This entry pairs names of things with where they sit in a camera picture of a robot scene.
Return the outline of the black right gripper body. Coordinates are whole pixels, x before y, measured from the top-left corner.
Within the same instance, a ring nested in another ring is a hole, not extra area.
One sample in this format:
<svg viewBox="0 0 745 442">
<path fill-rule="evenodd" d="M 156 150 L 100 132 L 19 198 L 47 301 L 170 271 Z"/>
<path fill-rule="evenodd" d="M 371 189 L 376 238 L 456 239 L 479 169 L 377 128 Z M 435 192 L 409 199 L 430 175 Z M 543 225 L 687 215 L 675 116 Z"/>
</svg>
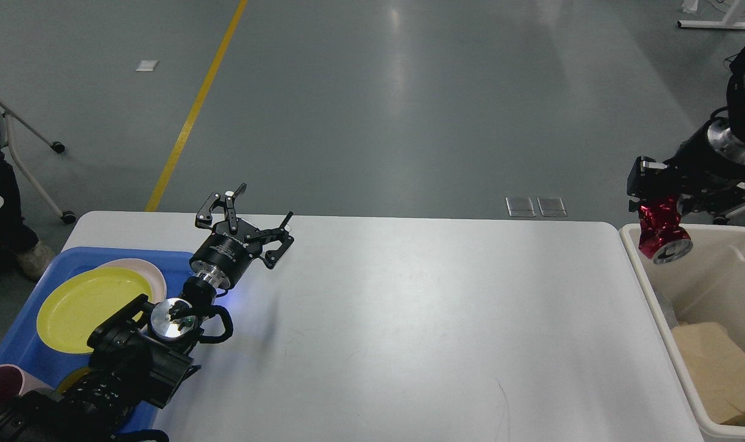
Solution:
<svg viewBox="0 0 745 442">
<path fill-rule="evenodd" d="M 689 194 L 745 184 L 745 126 L 710 118 L 665 163 L 688 179 Z"/>
</svg>

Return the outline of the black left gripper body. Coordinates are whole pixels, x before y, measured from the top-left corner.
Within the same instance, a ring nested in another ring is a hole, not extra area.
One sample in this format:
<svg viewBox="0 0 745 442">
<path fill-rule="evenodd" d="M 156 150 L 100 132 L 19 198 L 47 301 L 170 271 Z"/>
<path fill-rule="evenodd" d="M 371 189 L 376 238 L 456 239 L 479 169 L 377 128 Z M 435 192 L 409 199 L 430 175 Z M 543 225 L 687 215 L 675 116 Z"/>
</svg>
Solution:
<svg viewBox="0 0 745 442">
<path fill-rule="evenodd" d="M 236 238 L 212 234 L 190 258 L 190 269 L 212 287 L 225 290 L 236 286 L 253 260 Z"/>
</svg>

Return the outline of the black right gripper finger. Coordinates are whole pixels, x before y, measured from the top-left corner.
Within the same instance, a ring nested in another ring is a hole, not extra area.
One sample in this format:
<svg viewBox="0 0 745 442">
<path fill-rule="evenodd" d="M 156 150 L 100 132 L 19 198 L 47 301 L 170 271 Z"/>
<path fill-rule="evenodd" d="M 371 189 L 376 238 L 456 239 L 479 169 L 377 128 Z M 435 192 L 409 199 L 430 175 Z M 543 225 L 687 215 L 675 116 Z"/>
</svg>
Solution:
<svg viewBox="0 0 745 442">
<path fill-rule="evenodd" d="M 683 188 L 679 198 L 679 213 L 707 212 L 715 217 L 724 214 L 745 204 L 745 184 L 736 184 L 734 187 L 713 190 L 712 188 Z"/>
<path fill-rule="evenodd" d="M 628 212 L 638 212 L 641 205 L 676 193 L 677 174 L 672 165 L 645 156 L 635 159 L 627 178 Z"/>
</svg>

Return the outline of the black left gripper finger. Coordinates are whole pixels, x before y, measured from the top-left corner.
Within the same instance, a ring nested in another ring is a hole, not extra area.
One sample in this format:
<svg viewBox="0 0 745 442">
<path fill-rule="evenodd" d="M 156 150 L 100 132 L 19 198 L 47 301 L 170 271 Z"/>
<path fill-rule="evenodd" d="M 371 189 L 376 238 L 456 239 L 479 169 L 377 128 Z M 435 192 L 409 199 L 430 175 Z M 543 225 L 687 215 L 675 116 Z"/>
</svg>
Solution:
<svg viewBox="0 0 745 442">
<path fill-rule="evenodd" d="M 215 235 L 226 235 L 236 237 L 245 235 L 240 219 L 237 217 L 235 202 L 237 198 L 246 192 L 247 184 L 243 182 L 235 190 L 224 193 L 210 193 L 201 208 L 195 214 L 195 227 L 210 230 Z M 215 221 L 213 216 L 216 210 L 221 210 L 224 219 Z"/>
<path fill-rule="evenodd" d="M 278 227 L 256 228 L 245 233 L 244 249 L 247 258 L 258 259 L 266 268 L 273 269 L 295 241 L 288 227 L 293 215 L 293 212 L 288 212 Z"/>
</svg>

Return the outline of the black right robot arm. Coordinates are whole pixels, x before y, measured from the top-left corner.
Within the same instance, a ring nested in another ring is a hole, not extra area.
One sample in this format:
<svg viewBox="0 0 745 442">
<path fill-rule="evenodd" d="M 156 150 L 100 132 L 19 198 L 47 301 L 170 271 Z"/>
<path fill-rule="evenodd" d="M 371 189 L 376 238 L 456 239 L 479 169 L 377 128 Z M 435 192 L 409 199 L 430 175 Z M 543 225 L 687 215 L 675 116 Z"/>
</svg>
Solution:
<svg viewBox="0 0 745 442">
<path fill-rule="evenodd" d="M 628 210 L 668 196 L 679 212 L 720 215 L 745 203 L 745 47 L 730 62 L 726 106 L 716 109 L 664 161 L 637 157 L 627 179 Z"/>
</svg>

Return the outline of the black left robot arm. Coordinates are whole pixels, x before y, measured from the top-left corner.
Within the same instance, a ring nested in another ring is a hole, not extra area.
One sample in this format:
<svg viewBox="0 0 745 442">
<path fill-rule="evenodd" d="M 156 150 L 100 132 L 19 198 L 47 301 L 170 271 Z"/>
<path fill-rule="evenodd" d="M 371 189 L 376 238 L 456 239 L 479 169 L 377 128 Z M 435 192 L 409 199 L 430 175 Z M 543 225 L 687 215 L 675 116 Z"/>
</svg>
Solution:
<svg viewBox="0 0 745 442">
<path fill-rule="evenodd" d="M 103 316 L 87 336 L 88 370 L 65 392 L 33 389 L 0 404 L 0 441 L 167 441 L 161 430 L 122 433 L 142 402 L 164 408 L 200 366 L 199 344 L 233 336 L 229 311 L 218 297 L 234 288 L 255 260 L 272 269 L 294 237 L 288 212 L 279 226 L 260 229 L 238 216 L 246 191 L 215 193 L 201 205 L 195 226 L 209 232 L 189 261 L 190 276 L 177 297 L 156 304 L 139 294 Z"/>
</svg>

